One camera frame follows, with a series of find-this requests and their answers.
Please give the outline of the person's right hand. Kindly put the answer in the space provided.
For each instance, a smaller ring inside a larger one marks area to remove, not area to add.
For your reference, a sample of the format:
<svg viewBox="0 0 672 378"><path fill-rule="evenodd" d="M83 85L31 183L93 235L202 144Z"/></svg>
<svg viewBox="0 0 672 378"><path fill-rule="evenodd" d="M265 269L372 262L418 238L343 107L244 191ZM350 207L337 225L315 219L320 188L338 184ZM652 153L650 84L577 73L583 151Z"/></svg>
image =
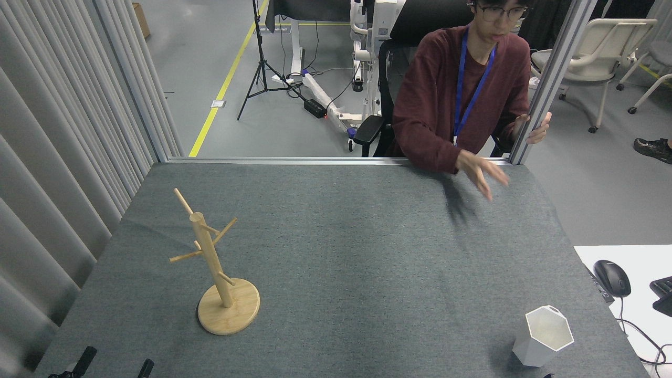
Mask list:
<svg viewBox="0 0 672 378"><path fill-rule="evenodd" d="M492 202L493 196L486 175L504 186L509 185L509 176L499 166L479 157L466 149L461 149L456 160L456 168L464 172L476 189L487 201Z"/></svg>

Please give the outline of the person's left hand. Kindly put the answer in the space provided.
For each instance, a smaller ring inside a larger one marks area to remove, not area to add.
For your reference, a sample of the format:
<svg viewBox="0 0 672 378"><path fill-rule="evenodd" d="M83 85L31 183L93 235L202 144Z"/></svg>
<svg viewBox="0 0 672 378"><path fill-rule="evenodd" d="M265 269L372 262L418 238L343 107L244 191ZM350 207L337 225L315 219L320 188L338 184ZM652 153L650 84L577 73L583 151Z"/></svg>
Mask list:
<svg viewBox="0 0 672 378"><path fill-rule="evenodd" d="M526 139L527 144L540 143L547 136L551 118L552 118L552 112L549 111L545 115L544 120L542 120L541 125L530 132L529 136ZM528 114L521 114L518 117L516 117L516 119L514 120L515 122L513 128L514 139L518 138L518 136L521 133L523 125L526 122L528 122L528 120L530 120L530 115Z"/></svg>

